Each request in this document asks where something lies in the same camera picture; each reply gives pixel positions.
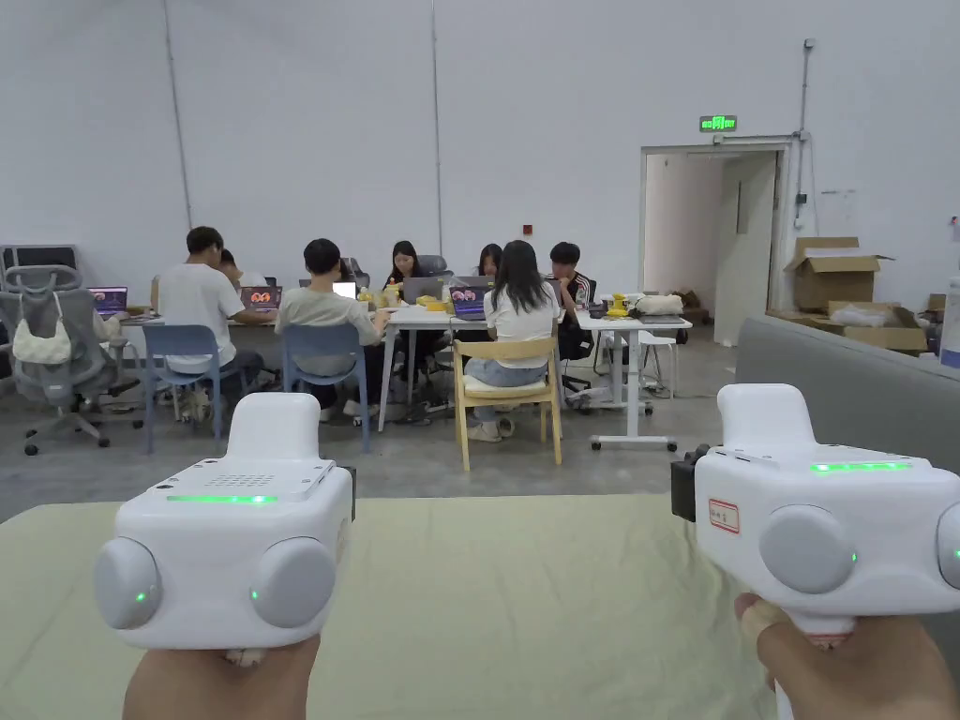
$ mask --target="doorway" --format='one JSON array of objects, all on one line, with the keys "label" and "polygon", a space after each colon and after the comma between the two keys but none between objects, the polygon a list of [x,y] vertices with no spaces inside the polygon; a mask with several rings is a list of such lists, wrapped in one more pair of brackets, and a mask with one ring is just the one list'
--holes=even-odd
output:
[{"label": "doorway", "polygon": [[640,287],[692,290],[726,347],[779,289],[787,158],[786,142],[643,151]]}]

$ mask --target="gray sofa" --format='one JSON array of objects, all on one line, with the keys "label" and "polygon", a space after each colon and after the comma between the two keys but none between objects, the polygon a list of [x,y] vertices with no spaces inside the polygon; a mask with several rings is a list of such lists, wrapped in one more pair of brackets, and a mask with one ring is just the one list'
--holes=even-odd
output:
[{"label": "gray sofa", "polygon": [[[736,381],[799,388],[820,443],[913,455],[960,474],[957,370],[765,317],[740,330]],[[925,624],[960,684],[960,613]]]}]

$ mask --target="white bottle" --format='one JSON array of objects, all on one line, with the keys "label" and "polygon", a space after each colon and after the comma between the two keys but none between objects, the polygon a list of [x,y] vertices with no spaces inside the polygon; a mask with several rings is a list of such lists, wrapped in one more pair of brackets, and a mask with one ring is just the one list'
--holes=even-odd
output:
[{"label": "white bottle", "polygon": [[944,333],[940,339],[940,362],[960,368],[960,276],[950,279]]}]

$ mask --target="long black hair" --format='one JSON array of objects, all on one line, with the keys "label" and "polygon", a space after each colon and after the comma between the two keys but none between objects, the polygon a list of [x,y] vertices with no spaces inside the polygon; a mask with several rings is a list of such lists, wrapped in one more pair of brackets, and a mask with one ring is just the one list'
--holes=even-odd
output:
[{"label": "long black hair", "polygon": [[497,271],[500,270],[500,260],[503,257],[503,249],[496,243],[490,243],[486,248],[480,251],[480,262],[477,263],[477,274],[482,275],[484,261],[490,258],[496,265]]},{"label": "long black hair", "polygon": [[496,283],[491,304],[496,309],[500,294],[507,293],[517,308],[533,312],[547,302],[550,296],[543,288],[543,278],[537,269],[537,254],[525,240],[514,240],[503,249],[502,262],[497,265]]},{"label": "long black hair", "polygon": [[398,255],[406,255],[407,257],[414,258],[414,271],[410,274],[410,277],[423,277],[423,270],[420,269],[420,257],[414,249],[414,244],[409,240],[400,240],[394,245],[394,251],[390,254],[394,268],[390,271],[390,276],[387,278],[388,285],[391,279],[395,282],[403,282],[403,273],[396,266],[396,260],[394,260]]}]

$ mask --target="light green tablecloth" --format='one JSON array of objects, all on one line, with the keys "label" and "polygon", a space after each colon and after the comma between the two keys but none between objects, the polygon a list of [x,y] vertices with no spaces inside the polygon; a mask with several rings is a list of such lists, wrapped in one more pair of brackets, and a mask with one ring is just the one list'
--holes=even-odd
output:
[{"label": "light green tablecloth", "polygon": [[[140,657],[90,568],[116,505],[0,525],[0,718],[118,718]],[[737,588],[665,496],[366,500],[309,717],[753,720]]]}]

